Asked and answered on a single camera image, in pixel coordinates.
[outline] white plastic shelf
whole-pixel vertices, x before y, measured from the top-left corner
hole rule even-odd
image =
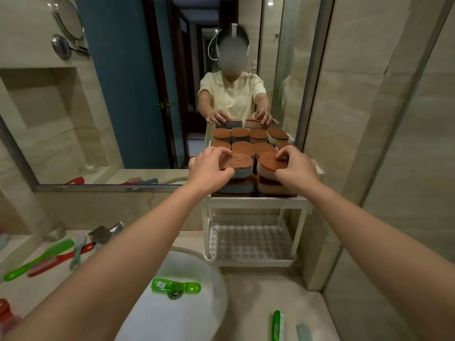
[[[215,215],[210,220],[210,258],[218,266],[288,267],[292,241],[277,215]]]
[[[296,259],[311,205],[303,197],[210,197],[202,201],[204,256],[218,266],[288,267]],[[214,215],[213,209],[280,209],[279,215]],[[283,220],[300,209],[294,240]]]

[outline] white sink basin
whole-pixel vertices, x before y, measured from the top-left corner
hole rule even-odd
[[[185,252],[171,251],[156,277],[198,282],[201,292],[171,300],[150,285],[123,323],[116,341],[210,341],[226,312],[228,295],[219,269]]]

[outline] floor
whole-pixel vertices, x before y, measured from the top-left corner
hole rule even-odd
[[[275,310],[284,315],[286,341],[299,341],[296,325],[304,323],[313,341],[339,341],[319,292],[308,292],[281,275],[225,275],[229,303],[213,341],[270,340]]]
[[[205,149],[205,134],[189,133],[188,149],[190,151],[190,157],[197,157]]]

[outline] headset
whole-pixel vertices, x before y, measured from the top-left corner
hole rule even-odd
[[[238,24],[232,23],[231,26],[232,26],[231,37],[237,37],[237,26],[238,26]],[[208,47],[207,47],[208,57],[209,57],[209,59],[211,59],[212,61],[219,61],[219,59],[220,59],[220,48],[219,48],[219,46],[218,46],[218,43],[215,42],[215,43],[216,43],[216,46],[217,46],[217,58],[212,58],[212,57],[210,57],[210,45],[212,45],[213,40],[220,34],[221,31],[222,31],[222,29],[219,30],[219,31],[213,36],[212,40],[210,41],[210,43],[209,43],[209,45],[208,45]],[[248,44],[248,47],[247,47],[247,57],[246,57],[246,59],[248,59],[249,55],[250,55],[250,44]]]

